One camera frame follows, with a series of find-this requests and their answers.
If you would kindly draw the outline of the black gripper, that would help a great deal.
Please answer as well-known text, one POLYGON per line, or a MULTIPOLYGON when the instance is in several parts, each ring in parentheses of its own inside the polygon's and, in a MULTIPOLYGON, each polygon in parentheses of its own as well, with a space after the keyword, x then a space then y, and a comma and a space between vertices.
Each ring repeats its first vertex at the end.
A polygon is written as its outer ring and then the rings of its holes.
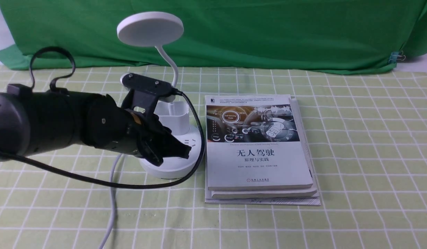
POLYGON ((87 105, 83 142, 91 147, 145 159, 160 167, 163 158, 188 159, 191 147, 172 134, 150 129, 139 115, 100 95, 87 105))

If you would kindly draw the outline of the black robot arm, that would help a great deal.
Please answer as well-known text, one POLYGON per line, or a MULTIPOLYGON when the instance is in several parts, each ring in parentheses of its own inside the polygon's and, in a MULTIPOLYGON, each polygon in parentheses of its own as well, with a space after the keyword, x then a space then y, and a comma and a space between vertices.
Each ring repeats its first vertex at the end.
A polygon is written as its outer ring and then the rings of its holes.
POLYGON ((71 145, 133 155, 160 166, 165 158, 188 159, 190 146, 157 115, 118 106, 110 95, 68 91, 33 92, 21 84, 0 92, 0 162, 71 145))

